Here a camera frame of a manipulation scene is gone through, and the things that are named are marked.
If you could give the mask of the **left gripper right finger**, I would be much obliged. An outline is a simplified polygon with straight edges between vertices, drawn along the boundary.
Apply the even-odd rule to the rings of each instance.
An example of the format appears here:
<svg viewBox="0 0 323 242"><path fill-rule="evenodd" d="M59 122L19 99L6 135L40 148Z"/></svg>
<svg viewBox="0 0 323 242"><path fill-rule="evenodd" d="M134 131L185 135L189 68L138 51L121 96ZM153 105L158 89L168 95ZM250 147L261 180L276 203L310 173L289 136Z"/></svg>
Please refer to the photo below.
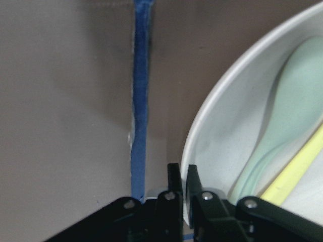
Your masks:
<svg viewBox="0 0 323 242"><path fill-rule="evenodd" d="M186 202L194 241L322 241L322 226L258 197L232 205L204 190L196 165L188 167Z"/></svg>

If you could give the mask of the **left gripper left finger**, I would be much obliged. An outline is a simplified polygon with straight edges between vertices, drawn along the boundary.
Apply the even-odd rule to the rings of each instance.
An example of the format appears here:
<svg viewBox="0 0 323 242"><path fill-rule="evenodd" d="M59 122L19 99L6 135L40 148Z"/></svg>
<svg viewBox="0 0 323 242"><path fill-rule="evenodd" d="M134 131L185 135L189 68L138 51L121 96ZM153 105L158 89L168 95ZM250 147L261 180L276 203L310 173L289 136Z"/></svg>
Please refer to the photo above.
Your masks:
<svg viewBox="0 0 323 242"><path fill-rule="evenodd" d="M121 197L48 241L182 241L183 195L179 165L167 165L168 189L144 203Z"/></svg>

